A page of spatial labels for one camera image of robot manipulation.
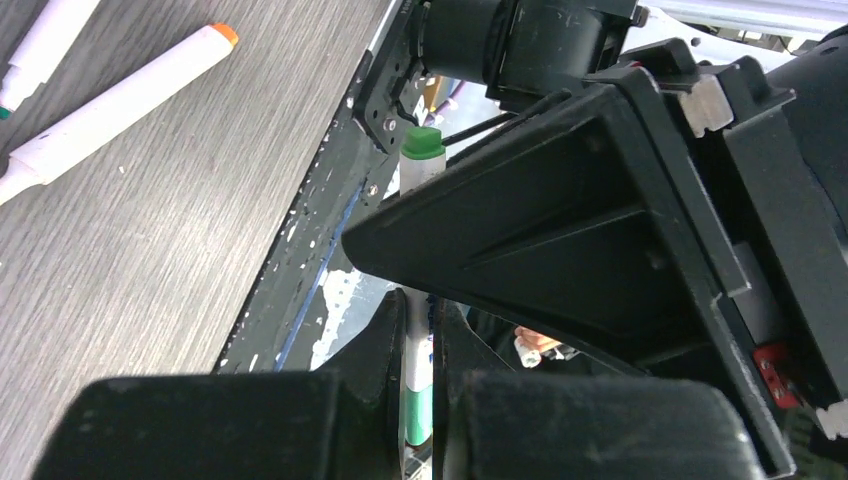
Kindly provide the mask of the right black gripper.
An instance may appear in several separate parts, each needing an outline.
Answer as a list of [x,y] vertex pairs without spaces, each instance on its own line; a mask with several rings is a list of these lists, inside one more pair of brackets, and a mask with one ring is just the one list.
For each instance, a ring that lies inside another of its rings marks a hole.
[[673,121],[711,107],[718,122],[684,127],[692,174],[676,180],[701,248],[732,286],[727,315],[773,402],[809,410],[831,441],[847,436],[847,40],[827,36],[764,72],[744,56],[696,63],[680,39],[630,50],[585,84],[623,89],[667,142]]

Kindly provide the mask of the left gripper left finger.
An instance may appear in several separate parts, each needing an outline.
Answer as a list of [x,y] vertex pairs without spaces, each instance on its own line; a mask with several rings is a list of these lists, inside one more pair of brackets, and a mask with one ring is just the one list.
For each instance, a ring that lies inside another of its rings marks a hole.
[[314,371],[124,377],[85,387],[37,479],[399,479],[406,302]]

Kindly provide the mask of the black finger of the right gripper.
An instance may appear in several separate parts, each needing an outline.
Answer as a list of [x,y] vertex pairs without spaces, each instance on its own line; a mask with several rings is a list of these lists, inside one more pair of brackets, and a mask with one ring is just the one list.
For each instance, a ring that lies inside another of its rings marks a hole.
[[622,372],[699,380],[733,402],[773,477],[795,465],[724,314],[725,288],[674,183],[671,124],[595,83],[349,226],[368,274],[561,335]]

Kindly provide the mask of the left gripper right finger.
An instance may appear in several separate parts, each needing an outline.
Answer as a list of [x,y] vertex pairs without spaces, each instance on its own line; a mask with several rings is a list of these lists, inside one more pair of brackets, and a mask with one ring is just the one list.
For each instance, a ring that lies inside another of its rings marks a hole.
[[730,402],[691,381],[510,369],[449,301],[433,313],[437,479],[761,479]]

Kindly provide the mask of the orange cap white marker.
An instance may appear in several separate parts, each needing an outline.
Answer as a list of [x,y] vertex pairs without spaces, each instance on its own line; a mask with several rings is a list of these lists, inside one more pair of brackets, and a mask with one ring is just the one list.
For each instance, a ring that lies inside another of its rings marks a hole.
[[47,185],[226,58],[239,36],[206,25],[9,154],[1,202]]

